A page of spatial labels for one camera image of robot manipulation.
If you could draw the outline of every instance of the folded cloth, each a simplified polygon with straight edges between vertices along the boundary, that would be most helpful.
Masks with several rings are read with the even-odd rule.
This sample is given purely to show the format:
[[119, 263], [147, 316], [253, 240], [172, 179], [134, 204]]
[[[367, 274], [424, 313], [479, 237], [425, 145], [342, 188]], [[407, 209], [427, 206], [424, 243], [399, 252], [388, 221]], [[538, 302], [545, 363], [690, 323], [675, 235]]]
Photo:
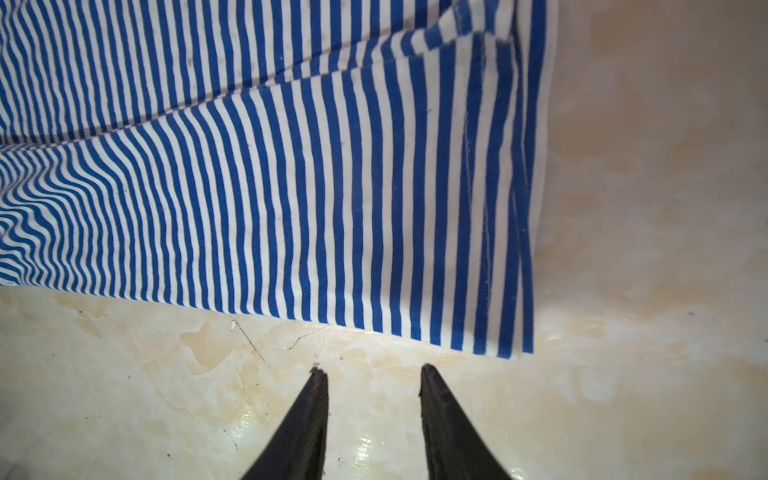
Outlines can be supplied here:
[[553, 1], [0, 3], [0, 283], [531, 352]]

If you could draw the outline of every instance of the glossy floor surface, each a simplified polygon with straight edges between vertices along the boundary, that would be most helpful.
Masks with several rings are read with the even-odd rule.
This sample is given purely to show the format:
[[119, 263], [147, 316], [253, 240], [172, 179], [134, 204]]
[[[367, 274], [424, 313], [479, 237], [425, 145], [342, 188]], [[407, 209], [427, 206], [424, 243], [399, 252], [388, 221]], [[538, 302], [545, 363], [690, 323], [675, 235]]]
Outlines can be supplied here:
[[425, 478], [438, 366], [516, 478], [768, 475], [768, 3], [561, 0], [536, 353], [0, 290], [0, 478], [239, 478], [312, 365], [326, 478]]

